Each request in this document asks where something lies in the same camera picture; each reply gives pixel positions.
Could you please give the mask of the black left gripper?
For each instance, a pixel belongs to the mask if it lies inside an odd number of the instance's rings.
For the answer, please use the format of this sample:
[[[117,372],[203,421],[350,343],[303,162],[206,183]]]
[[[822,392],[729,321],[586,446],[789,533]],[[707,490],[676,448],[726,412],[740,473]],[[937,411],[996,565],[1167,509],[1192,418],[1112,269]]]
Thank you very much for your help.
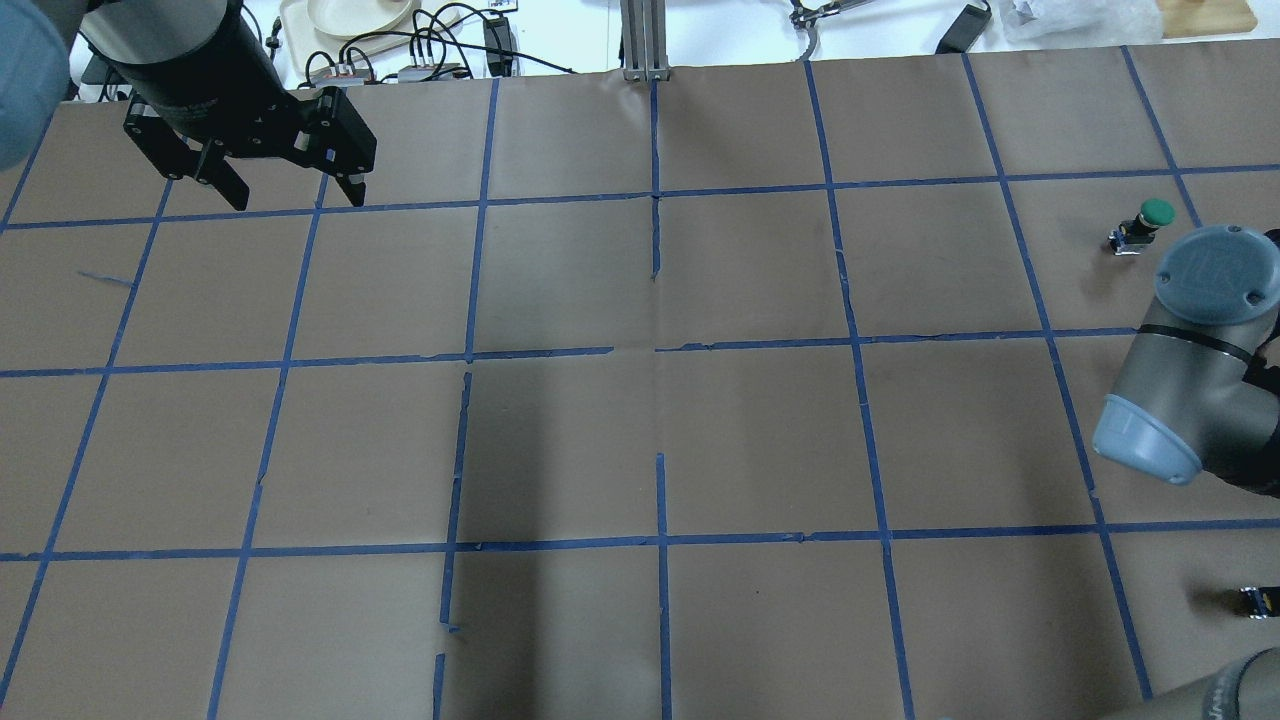
[[[250,187],[224,150],[301,160],[362,208],[365,176],[376,163],[375,133],[342,87],[302,102],[289,95],[242,8],[241,1],[88,4],[81,32],[137,94],[128,99],[125,135],[157,173],[215,190],[237,211],[247,209]],[[182,135],[202,143],[193,149]]]

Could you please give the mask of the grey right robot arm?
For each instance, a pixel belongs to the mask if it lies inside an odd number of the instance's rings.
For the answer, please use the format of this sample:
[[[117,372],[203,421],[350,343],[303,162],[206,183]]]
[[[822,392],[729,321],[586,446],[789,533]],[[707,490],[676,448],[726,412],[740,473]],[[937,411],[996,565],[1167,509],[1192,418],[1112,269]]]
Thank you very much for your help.
[[[1171,486],[1203,473],[1277,496],[1277,232],[1207,225],[1172,243],[1092,448]]]

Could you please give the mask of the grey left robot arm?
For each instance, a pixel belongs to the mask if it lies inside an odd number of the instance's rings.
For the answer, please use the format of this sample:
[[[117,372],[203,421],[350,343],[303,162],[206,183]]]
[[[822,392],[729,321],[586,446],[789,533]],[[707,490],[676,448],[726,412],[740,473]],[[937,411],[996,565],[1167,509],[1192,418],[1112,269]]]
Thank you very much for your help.
[[[65,99],[83,37],[131,88],[123,129],[155,170],[191,178],[242,211],[236,158],[278,158],[330,176],[356,208],[378,141],[338,87],[288,92],[239,1],[5,1],[3,167],[28,158]]]

